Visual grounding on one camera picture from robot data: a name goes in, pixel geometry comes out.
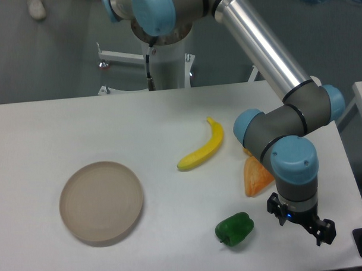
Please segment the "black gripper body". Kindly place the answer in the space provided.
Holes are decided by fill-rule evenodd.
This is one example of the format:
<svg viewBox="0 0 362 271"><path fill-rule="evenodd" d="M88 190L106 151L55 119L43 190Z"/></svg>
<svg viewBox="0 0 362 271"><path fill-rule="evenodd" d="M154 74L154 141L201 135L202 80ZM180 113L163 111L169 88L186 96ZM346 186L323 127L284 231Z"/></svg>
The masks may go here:
<svg viewBox="0 0 362 271"><path fill-rule="evenodd" d="M309 223L317 216L317 196L305 201L290 201L283 197L278 198L279 213L276 216L283 225L286 221L302 224Z"/></svg>

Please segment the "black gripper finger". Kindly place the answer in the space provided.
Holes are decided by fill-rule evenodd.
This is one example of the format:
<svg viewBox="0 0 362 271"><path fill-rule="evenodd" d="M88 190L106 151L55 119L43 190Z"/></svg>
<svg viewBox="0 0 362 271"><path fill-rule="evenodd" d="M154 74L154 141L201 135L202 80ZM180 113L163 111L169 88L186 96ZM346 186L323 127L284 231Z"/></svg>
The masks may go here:
<svg viewBox="0 0 362 271"><path fill-rule="evenodd" d="M334 221L330 219L321 220L318 216L312 217L303 224L303 228L316 238L316 245L331 245L336 238Z"/></svg>
<svg viewBox="0 0 362 271"><path fill-rule="evenodd" d="M275 215L279 224L283 226L287 221L288 206L279 201L277 193L272 193L267 200L267 212Z"/></svg>

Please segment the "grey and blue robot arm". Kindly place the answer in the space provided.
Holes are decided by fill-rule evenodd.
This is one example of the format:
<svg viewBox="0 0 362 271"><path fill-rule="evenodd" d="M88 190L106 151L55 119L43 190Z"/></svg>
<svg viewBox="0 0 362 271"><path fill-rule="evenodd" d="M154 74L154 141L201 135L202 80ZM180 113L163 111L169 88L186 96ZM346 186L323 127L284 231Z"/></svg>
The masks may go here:
<svg viewBox="0 0 362 271"><path fill-rule="evenodd" d="M130 20L154 46L207 15L224 24L283 105L266 114L248 109L233 132L244 148L275 178L277 191L267 210L280 224L301 225L317 244L336 237L335 223L317 215L319 162L306 135L337 120L344 111L341 92L318 86L270 31L248 0L102 0L115 23Z"/></svg>

